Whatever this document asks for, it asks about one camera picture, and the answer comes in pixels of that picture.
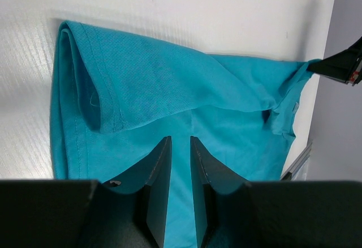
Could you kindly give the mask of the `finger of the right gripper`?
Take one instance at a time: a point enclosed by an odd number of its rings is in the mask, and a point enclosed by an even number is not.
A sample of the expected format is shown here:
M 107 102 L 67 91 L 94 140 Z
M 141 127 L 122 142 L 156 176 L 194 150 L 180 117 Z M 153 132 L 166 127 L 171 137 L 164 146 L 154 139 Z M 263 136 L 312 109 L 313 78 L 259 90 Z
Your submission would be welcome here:
M 308 65 L 307 70 L 344 84 L 361 82 L 361 38 L 348 49 Z

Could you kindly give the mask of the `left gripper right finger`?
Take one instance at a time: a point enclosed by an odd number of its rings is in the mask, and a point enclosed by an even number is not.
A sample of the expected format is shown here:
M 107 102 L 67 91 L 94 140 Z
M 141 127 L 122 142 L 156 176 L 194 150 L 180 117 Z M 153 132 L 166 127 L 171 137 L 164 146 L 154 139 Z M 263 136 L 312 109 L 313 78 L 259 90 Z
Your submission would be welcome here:
M 193 204 L 198 247 L 248 247 L 250 199 L 246 180 L 190 137 Z

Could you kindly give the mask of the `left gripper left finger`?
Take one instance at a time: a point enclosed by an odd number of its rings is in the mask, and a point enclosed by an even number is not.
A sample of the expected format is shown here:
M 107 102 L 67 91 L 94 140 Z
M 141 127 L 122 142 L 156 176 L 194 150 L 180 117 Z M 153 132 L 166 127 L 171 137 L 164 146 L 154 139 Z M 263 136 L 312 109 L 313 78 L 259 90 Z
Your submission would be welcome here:
M 103 183 L 117 195 L 108 247 L 163 247 L 170 188 L 172 140 L 166 136 L 140 161 Z

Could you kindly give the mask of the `teal t shirt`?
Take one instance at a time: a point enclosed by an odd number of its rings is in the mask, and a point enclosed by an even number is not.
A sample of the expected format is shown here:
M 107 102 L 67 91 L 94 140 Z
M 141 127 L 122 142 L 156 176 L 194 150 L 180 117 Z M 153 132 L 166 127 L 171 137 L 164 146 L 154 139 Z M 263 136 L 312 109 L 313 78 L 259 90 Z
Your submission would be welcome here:
M 55 45 L 50 148 L 58 179 L 115 177 L 172 138 L 166 247 L 196 247 L 190 138 L 250 181 L 280 179 L 311 77 L 305 62 L 205 54 L 65 21 Z

